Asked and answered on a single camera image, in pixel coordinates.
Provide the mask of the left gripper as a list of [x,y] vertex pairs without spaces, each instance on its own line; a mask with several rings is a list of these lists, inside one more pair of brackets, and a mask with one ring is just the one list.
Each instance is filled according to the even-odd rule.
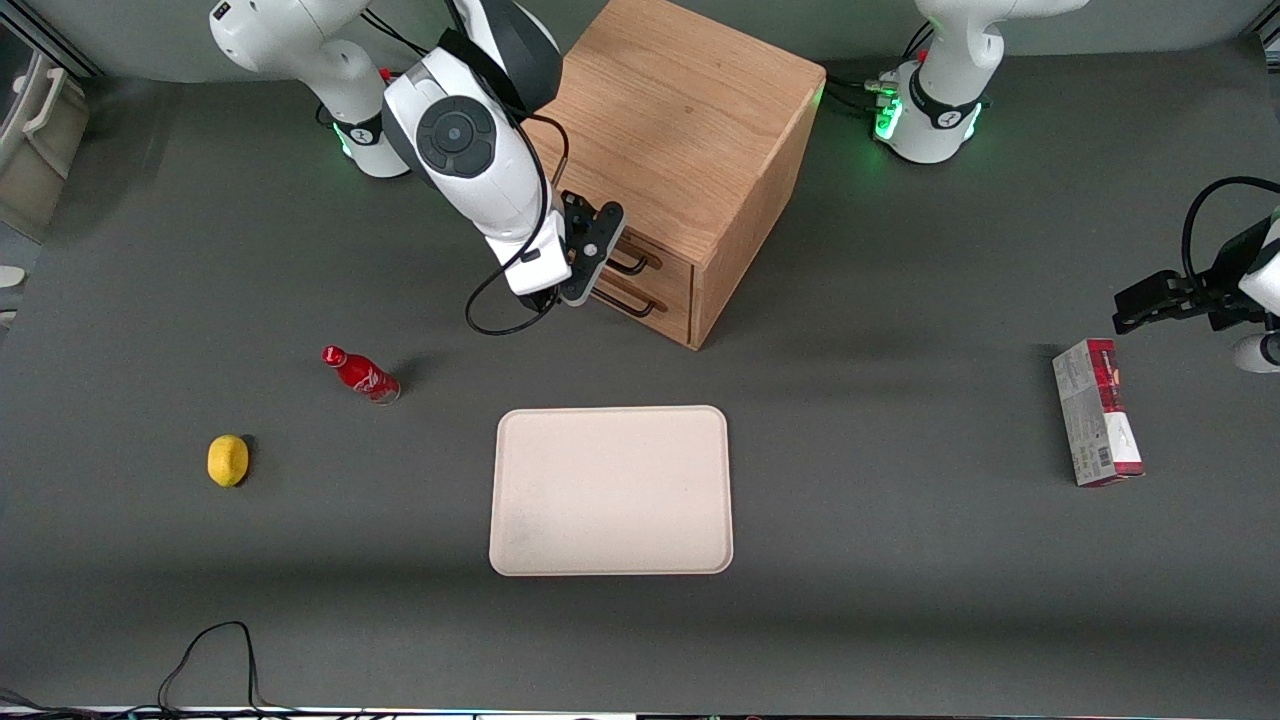
[[[1277,324],[1279,220],[1256,222],[1217,251],[1207,272],[1198,274],[1202,288],[1222,318],[1216,325],[1240,322]],[[1117,292],[1114,329],[1129,334],[1143,325],[1193,316],[1185,302],[1193,296],[1179,272],[1161,270]]]

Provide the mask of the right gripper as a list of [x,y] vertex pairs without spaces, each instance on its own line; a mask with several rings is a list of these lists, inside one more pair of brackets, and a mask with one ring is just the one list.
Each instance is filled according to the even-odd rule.
[[605,202],[595,209],[575,192],[561,192],[534,233],[516,240],[485,233],[497,261],[504,266],[506,283],[517,296],[529,296],[559,286],[559,300],[581,306],[595,290],[617,241],[626,227],[625,209]]

